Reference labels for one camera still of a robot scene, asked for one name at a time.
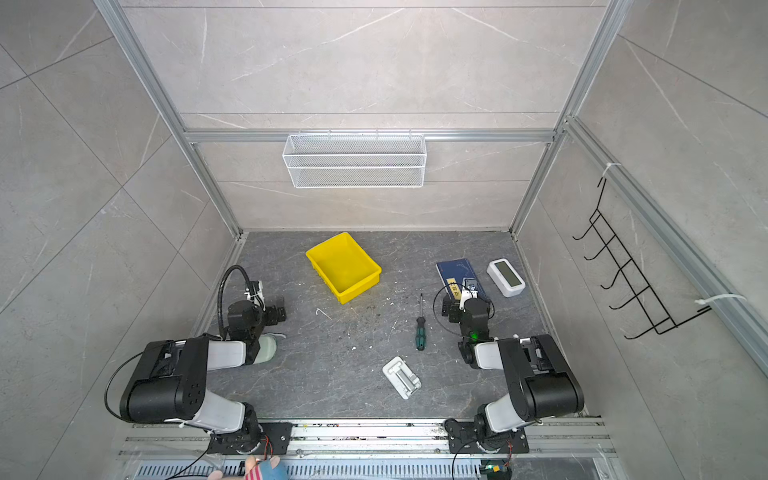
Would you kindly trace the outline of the green black screwdriver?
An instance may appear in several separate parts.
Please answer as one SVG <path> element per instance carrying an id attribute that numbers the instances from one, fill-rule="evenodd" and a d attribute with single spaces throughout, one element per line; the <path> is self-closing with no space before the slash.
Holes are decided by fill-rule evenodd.
<path id="1" fill-rule="evenodd" d="M 416 318 L 416 335 L 415 345 L 418 351 L 424 351 L 426 348 L 426 318 L 424 316 L 424 299 L 423 295 L 419 296 L 419 315 Z"/>

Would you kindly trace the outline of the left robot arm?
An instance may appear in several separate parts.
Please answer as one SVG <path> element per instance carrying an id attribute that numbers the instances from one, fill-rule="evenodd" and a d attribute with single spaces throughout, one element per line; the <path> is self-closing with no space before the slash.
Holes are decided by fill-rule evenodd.
<path id="1" fill-rule="evenodd" d="M 172 424 L 207 432 L 208 452 L 222 455 L 286 453 L 293 426 L 262 422 L 254 406 L 224 398 L 207 387 L 213 371 L 263 364 L 277 352 L 268 326 L 285 321 L 282 301 L 267 304 L 259 282 L 240 265 L 223 273 L 217 287 L 218 332 L 150 342 L 134 356 L 136 366 L 108 412 L 130 424 Z"/>

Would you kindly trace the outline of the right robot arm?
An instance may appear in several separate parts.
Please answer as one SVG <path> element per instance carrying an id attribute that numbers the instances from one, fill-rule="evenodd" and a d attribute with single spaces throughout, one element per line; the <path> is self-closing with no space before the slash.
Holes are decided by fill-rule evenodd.
<path id="1" fill-rule="evenodd" d="M 501 398 L 481 405 L 472 421 L 444 421 L 451 452 L 525 452 L 525 427 L 583 410 L 583 390 L 551 335 L 491 336 L 493 302 L 456 283 L 443 286 L 433 300 L 442 302 L 435 320 L 445 317 L 459 327 L 455 334 L 464 363 L 475 370 L 501 371 L 507 389 Z"/>

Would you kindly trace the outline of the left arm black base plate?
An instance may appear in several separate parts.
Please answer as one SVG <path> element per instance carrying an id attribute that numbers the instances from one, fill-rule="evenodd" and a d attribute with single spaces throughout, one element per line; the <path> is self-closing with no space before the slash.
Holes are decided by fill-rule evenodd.
<path id="1" fill-rule="evenodd" d="M 207 453 L 220 455 L 285 455 L 291 440 L 293 424 L 266 422 L 244 426 L 237 432 L 214 434 Z"/>

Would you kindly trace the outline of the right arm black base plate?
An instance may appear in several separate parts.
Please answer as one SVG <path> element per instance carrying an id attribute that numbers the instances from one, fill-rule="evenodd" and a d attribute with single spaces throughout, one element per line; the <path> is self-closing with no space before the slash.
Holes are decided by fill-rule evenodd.
<path id="1" fill-rule="evenodd" d="M 453 418 L 443 422 L 451 454 L 527 454 L 530 452 L 523 429 L 495 433 L 475 422 Z"/>

